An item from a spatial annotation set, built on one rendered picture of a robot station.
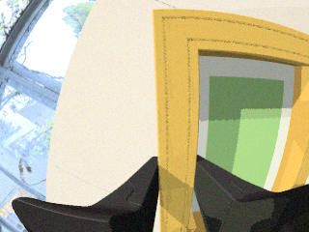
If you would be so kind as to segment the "yellow picture frame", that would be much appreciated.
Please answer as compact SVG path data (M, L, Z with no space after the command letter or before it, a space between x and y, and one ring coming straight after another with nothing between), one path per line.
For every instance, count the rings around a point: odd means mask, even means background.
M270 192L309 175L309 35L200 9L154 9L159 232L206 232L196 156Z

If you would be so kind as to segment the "white wall board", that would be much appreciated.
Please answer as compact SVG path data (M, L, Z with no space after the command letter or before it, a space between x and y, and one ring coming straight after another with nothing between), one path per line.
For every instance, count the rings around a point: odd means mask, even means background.
M51 128L46 202L90 206L157 151L154 9L252 16L309 35L309 0L96 0Z

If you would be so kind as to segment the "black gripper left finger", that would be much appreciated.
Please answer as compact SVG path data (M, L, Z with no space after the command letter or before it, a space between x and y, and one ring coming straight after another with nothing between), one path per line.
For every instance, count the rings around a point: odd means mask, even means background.
M154 232L158 194L158 156L152 156L97 204L63 205L20 196L12 208L27 232Z

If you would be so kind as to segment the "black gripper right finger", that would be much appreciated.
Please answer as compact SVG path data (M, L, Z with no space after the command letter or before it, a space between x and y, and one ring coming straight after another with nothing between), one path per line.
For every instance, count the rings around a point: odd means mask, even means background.
M200 155L193 188L206 232L278 232L287 221L309 212L309 183L270 192Z

